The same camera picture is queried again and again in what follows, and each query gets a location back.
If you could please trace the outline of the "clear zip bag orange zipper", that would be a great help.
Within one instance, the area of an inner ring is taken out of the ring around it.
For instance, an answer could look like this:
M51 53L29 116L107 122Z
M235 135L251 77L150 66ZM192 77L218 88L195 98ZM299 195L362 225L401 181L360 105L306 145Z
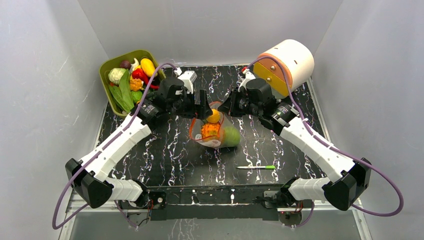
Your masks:
M241 141L240 131L233 122L218 111L221 103L214 101L209 104L212 115L207 119L193 119L188 135L196 143L213 149L232 148L239 145Z

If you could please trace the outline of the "yellow orange fruit toy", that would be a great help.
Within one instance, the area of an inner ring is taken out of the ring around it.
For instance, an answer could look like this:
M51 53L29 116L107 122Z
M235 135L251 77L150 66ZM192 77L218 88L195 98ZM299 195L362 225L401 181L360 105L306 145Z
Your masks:
M206 118L209 124L217 124L221 121L221 114L217 109L212 109L212 115Z

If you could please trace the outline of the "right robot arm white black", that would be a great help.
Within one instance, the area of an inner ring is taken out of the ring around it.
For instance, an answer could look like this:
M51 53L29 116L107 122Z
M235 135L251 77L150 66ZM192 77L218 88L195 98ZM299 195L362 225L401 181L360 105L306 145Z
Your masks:
M368 187L371 169L331 150L325 138L305 127L294 107L273 96L265 80L255 78L234 87L218 111L231 117L257 117L265 128L295 145L325 173L321 178L292 178L272 203L295 207L302 200L325 201L346 211Z

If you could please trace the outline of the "orange pineapple toy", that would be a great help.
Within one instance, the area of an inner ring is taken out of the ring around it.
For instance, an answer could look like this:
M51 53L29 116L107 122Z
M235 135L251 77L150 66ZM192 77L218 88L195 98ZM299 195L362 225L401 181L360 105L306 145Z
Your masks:
M205 123L201 126L200 134L201 140L203 141L211 141L211 140L219 140L220 139L220 128L221 125L219 123Z

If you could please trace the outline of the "green cabbage toy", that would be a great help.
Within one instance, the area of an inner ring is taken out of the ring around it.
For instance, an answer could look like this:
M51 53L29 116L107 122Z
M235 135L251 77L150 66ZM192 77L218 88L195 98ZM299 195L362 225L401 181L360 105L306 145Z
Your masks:
M225 147L236 147L241 141L240 131L234 126L227 126L223 129L222 140Z

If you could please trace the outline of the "orange carrot toy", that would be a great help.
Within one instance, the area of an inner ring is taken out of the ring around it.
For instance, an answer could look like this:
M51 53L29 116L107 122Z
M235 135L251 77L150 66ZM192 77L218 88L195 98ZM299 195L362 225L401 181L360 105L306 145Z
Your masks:
M143 90L144 82L139 78L131 78L129 80L129 88L132 92Z

